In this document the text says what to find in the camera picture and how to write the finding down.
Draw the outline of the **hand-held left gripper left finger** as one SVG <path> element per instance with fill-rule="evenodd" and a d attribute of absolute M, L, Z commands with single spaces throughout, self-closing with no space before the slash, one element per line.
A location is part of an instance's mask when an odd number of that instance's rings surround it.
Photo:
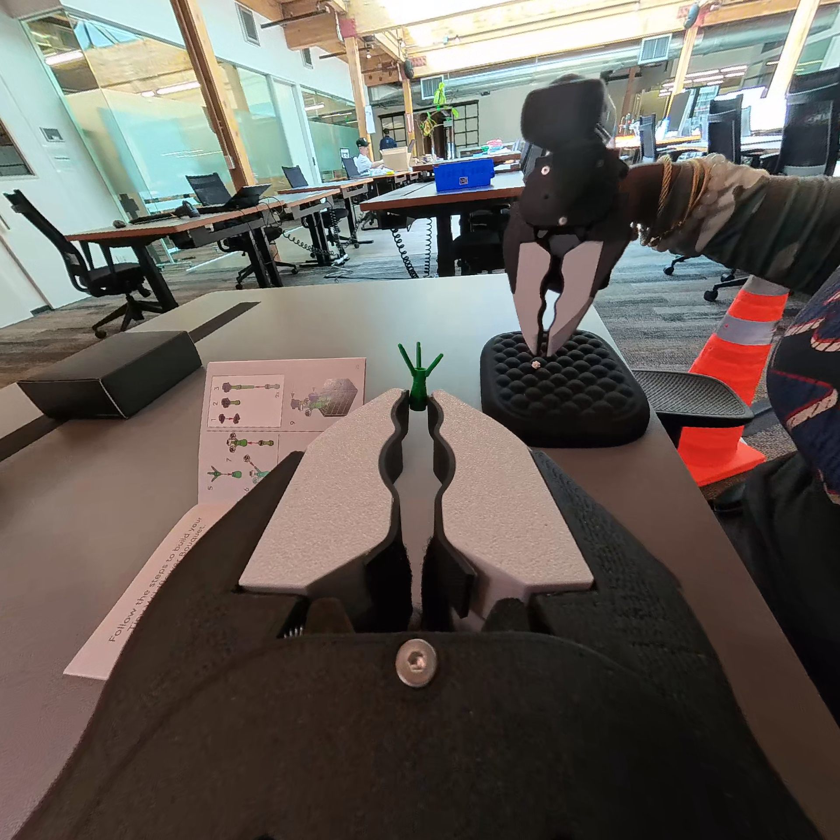
<path fill-rule="evenodd" d="M 408 391 L 384 392 L 310 443 L 240 576 L 244 590 L 412 611 L 395 488 L 408 403 Z"/>

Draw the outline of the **green toy stem brick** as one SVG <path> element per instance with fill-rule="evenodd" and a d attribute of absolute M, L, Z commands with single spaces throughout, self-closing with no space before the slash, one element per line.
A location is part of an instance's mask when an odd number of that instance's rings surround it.
<path fill-rule="evenodd" d="M 397 348 L 412 376 L 412 385 L 409 392 L 408 405 L 411 411 L 423 412 L 427 408 L 428 392 L 427 379 L 431 375 L 438 363 L 444 358 L 444 354 L 440 353 L 428 365 L 423 364 L 422 345 L 420 342 L 416 343 L 415 361 L 411 361 L 408 353 L 401 343 L 397 344 Z"/>

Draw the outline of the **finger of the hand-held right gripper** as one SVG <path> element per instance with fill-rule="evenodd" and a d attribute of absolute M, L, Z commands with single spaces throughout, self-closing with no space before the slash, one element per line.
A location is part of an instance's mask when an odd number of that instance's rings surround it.
<path fill-rule="evenodd" d="M 551 323 L 542 325 L 546 355 L 556 354 L 579 326 L 601 286 L 598 276 L 603 243 L 600 241 L 544 240 L 549 269 L 542 282 L 542 309 L 548 310 L 547 296 L 557 298 Z"/>
<path fill-rule="evenodd" d="M 531 356 L 540 356 L 543 344 L 545 289 L 552 275 L 553 256 L 540 242 L 522 243 L 518 252 L 515 309 L 521 335 Z"/>

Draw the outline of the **matte black box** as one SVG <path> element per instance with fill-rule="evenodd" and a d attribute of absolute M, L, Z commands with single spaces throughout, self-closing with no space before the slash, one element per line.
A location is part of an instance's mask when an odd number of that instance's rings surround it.
<path fill-rule="evenodd" d="M 17 384 L 42 414 L 53 419 L 126 419 L 201 367 L 188 332 L 130 330 Z"/>

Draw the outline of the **white instruction booklet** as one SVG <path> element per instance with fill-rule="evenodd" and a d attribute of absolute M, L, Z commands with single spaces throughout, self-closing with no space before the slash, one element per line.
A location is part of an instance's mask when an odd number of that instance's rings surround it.
<path fill-rule="evenodd" d="M 154 595 L 189 550 L 271 470 L 364 403 L 366 359 L 211 362 L 197 450 L 197 504 L 152 553 L 64 670 L 106 680 Z"/>

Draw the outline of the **person's right forearm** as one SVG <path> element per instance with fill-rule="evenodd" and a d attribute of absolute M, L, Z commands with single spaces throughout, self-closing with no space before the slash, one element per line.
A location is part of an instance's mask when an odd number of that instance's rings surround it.
<path fill-rule="evenodd" d="M 648 243 L 813 295 L 838 269 L 838 179 L 771 175 L 711 154 L 672 164 Z"/>

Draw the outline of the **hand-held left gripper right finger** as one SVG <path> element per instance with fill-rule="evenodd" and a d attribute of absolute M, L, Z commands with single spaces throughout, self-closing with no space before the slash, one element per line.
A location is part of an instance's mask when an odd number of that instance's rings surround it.
<path fill-rule="evenodd" d="M 427 594 L 445 614 L 585 592 L 594 575 L 530 447 L 445 391 L 427 405 L 440 487 Z"/>

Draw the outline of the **black mesh cushion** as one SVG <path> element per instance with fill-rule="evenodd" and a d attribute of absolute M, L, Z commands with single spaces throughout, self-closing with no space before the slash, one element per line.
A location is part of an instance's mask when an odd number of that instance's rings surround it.
<path fill-rule="evenodd" d="M 482 412 L 535 448 L 629 445 L 650 422 L 634 373 L 593 332 L 577 330 L 557 353 L 540 356 L 520 332 L 498 334 L 481 351 L 479 388 Z"/>

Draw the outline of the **person's dark clothing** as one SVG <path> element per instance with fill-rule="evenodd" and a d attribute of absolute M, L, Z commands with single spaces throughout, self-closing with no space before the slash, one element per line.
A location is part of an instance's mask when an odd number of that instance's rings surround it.
<path fill-rule="evenodd" d="M 839 718 L 839 277 L 772 351 L 766 385 L 795 451 L 748 473 L 718 518 L 834 719 Z"/>

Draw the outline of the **orange traffic cone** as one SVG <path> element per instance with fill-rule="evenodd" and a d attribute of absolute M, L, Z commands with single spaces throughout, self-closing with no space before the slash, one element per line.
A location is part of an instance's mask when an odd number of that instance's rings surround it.
<path fill-rule="evenodd" d="M 724 382 L 751 405 L 788 297 L 784 287 L 751 276 L 689 371 Z M 747 473 L 766 461 L 742 440 L 745 425 L 684 429 L 678 451 L 699 487 Z"/>

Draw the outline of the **blue plastic crate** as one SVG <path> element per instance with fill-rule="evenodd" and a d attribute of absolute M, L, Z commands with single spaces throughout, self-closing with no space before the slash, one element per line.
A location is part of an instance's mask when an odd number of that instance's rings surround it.
<path fill-rule="evenodd" d="M 441 162 L 434 165 L 433 174 L 438 194 L 475 191 L 491 185 L 495 162 L 489 156 Z"/>

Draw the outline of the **black office chair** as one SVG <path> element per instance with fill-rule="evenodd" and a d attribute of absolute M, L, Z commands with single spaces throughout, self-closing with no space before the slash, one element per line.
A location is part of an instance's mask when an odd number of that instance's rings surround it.
<path fill-rule="evenodd" d="M 214 214 L 222 214 L 228 212 L 240 212 L 239 216 L 231 217 L 221 223 L 214 223 L 214 229 L 233 228 L 236 225 L 242 226 L 245 224 L 257 224 L 259 222 L 259 214 L 254 211 L 260 200 L 272 189 L 274 184 L 272 182 L 257 183 L 255 185 L 247 185 L 237 189 L 236 193 L 231 193 L 224 185 L 221 176 L 218 173 L 204 174 L 204 175 L 187 175 L 185 177 L 192 192 L 195 194 L 198 201 L 196 212 L 201 216 L 210 216 Z M 236 236 L 221 239 L 217 242 L 218 247 L 229 252 L 231 250 L 239 250 L 251 256 L 246 248 L 247 242 L 255 244 L 257 240 L 264 241 L 266 251 L 263 256 L 272 258 L 276 270 L 279 268 L 287 268 L 292 275 L 297 275 L 299 272 L 299 265 L 283 261 L 277 254 L 276 241 L 281 238 L 284 233 L 282 226 L 278 222 L 271 224 L 265 223 L 257 225 L 259 233 L 256 238 L 247 236 L 246 234 L 237 234 Z"/>
<path fill-rule="evenodd" d="M 745 165 L 764 170 L 771 175 L 800 177 L 826 175 L 838 179 L 833 174 L 837 162 L 838 69 L 836 68 L 793 80 L 791 93 L 786 102 L 780 149 L 774 157 L 773 169 L 766 169 L 764 164 L 758 167 Z M 658 214 L 668 193 L 669 168 L 675 163 L 666 158 L 662 164 L 664 165 L 664 179 Z M 813 295 L 794 293 L 808 298 L 807 304 L 801 311 L 803 320 L 838 321 L 838 269 L 817 293 Z"/>
<path fill-rule="evenodd" d="M 91 261 L 89 246 L 83 245 L 82 250 L 79 250 L 21 191 L 6 193 L 5 197 L 17 214 L 23 215 L 56 247 L 64 261 L 70 283 L 76 290 L 85 292 L 93 298 L 124 298 L 124 303 L 120 308 L 91 327 L 97 339 L 104 340 L 107 337 L 104 326 L 119 317 L 122 317 L 120 331 L 124 332 L 135 322 L 143 321 L 146 312 L 162 313 L 164 311 L 159 301 L 148 301 L 152 291 L 145 286 L 146 278 L 140 265 L 115 263 L 110 247 L 100 245 L 106 264 L 95 267 Z"/>

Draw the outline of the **person's right hand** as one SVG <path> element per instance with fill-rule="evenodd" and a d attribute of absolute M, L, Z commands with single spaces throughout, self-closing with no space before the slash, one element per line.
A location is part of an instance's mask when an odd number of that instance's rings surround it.
<path fill-rule="evenodd" d="M 664 165 L 645 163 L 631 167 L 618 186 L 618 206 L 630 229 L 631 241 L 642 228 L 651 228 L 658 215 Z"/>

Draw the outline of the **wooden table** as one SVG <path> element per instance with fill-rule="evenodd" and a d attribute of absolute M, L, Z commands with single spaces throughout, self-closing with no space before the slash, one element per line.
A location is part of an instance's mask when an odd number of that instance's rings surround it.
<path fill-rule="evenodd" d="M 280 196 L 268 197 L 254 208 L 259 214 L 257 224 L 236 225 L 233 228 L 214 229 L 214 223 L 221 223 L 240 212 L 228 212 L 210 216 L 170 217 L 142 224 L 127 224 L 124 227 L 102 227 L 83 233 L 67 234 L 70 242 L 106 245 L 113 249 L 131 249 L 141 266 L 143 274 L 155 298 L 163 305 L 164 312 L 177 308 L 172 291 L 154 261 L 148 247 L 163 238 L 168 238 L 176 246 L 185 249 L 201 248 L 215 244 L 221 239 L 245 234 L 256 238 L 257 225 L 286 222 L 290 218 L 302 219 L 315 214 L 327 205 L 329 198 L 340 194 L 337 187 L 326 187 L 309 192 L 292 192 Z M 280 274 L 272 258 L 263 254 L 265 242 L 257 240 L 255 244 L 247 242 L 246 248 L 251 256 L 250 265 L 254 268 L 259 287 L 281 287 Z"/>
<path fill-rule="evenodd" d="M 377 217 L 390 214 L 400 220 L 432 218 L 437 233 L 437 274 L 452 277 L 456 269 L 453 218 L 509 206 L 522 192 L 523 184 L 520 171 L 495 174 L 489 186 L 455 192 L 439 192 L 434 182 L 417 182 L 365 201 L 360 210 Z"/>

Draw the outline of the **grey desk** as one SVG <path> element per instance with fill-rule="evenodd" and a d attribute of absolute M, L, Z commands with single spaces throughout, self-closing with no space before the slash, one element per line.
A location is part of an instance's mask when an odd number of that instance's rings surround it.
<path fill-rule="evenodd" d="M 518 328 L 501 275 L 218 291 L 137 328 L 191 331 L 257 305 L 197 347 L 209 361 L 364 357 L 365 396 L 408 380 L 396 345 L 444 354 L 431 378 L 480 406 L 480 352 Z M 126 421 L 68 422 L 2 462 L 2 838 L 76 747 L 103 683 L 62 674 L 197 501 L 204 375 Z M 668 566 L 753 735 L 825 838 L 838 838 L 838 726 L 652 417 L 624 447 L 548 454 Z"/>

